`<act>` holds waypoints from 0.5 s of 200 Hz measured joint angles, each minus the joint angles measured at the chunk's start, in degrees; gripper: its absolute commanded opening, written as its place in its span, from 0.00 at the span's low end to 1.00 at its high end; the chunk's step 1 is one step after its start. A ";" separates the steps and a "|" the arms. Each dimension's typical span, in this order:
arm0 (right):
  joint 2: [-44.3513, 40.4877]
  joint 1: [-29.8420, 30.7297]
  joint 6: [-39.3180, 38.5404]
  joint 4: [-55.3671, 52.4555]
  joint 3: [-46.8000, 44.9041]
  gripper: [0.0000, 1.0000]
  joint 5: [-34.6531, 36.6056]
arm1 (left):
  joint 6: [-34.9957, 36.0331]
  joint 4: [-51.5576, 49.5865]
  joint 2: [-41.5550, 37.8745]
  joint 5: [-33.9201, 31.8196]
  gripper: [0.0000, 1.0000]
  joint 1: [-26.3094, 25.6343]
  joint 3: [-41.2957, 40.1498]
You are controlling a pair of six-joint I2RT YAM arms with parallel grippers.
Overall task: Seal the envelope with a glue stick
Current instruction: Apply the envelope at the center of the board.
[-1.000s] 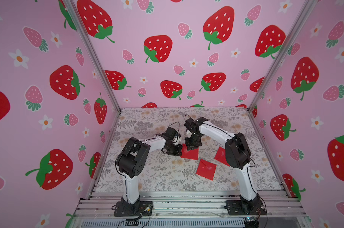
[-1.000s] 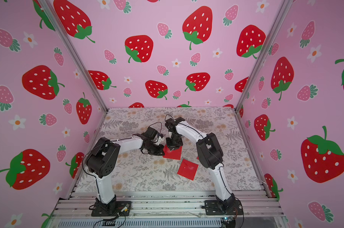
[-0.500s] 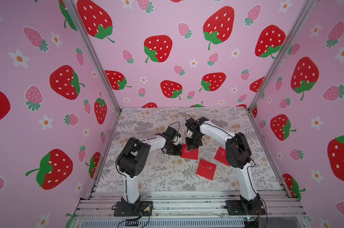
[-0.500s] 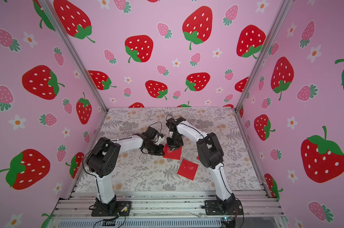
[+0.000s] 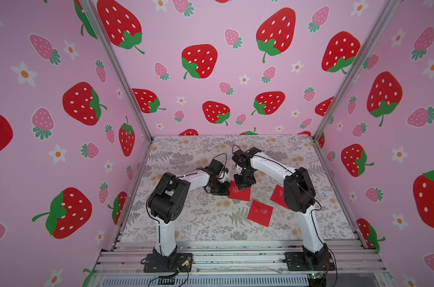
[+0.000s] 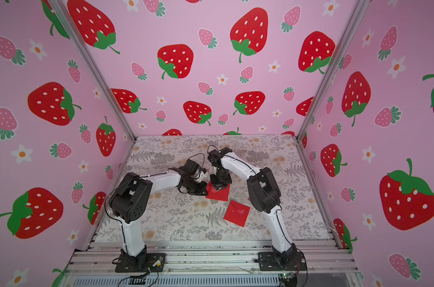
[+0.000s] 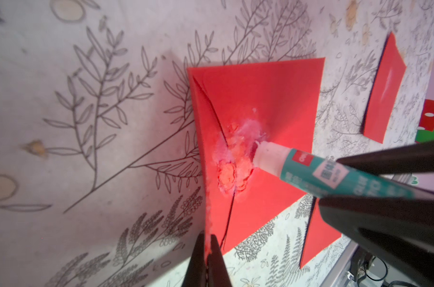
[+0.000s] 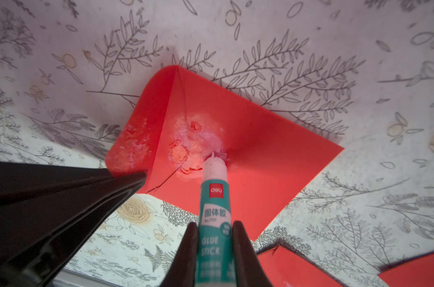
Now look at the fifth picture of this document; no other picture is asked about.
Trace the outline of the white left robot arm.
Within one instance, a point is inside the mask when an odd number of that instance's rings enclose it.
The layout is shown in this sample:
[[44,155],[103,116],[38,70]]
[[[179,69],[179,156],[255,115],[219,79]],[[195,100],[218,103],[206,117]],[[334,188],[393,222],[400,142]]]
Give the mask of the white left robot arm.
[[186,175],[166,172],[146,202],[149,217],[157,222],[157,241],[143,264],[145,273],[189,271],[192,254],[177,255],[175,221],[184,210],[188,193],[204,189],[214,196],[228,196],[231,183],[227,181],[225,164],[213,159],[206,167],[199,167]]

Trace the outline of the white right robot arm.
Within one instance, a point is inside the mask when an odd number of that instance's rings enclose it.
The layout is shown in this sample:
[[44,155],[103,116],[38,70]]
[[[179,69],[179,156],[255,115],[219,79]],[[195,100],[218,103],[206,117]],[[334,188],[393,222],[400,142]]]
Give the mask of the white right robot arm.
[[232,153],[232,160],[238,168],[234,181],[239,190],[256,184],[255,172],[261,171],[275,179],[283,188],[287,207],[295,213],[303,237],[301,252],[285,253],[284,263],[290,271],[336,271],[333,253],[320,235],[315,211],[318,204],[316,190],[308,171],[301,167],[287,167],[270,158],[260,149],[252,147],[247,151],[238,149]]

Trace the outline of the red envelope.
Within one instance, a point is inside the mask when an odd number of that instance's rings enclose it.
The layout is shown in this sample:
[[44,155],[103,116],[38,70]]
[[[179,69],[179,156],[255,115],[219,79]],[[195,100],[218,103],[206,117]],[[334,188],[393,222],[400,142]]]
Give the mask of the red envelope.
[[248,213],[248,220],[269,227],[272,213],[273,207],[253,200]]
[[239,200],[244,202],[250,202],[251,199],[251,188],[247,188],[244,190],[239,190],[238,186],[234,181],[231,181],[230,184],[230,195],[229,199]]
[[284,200],[284,188],[280,185],[276,185],[270,200],[286,209],[289,209]]

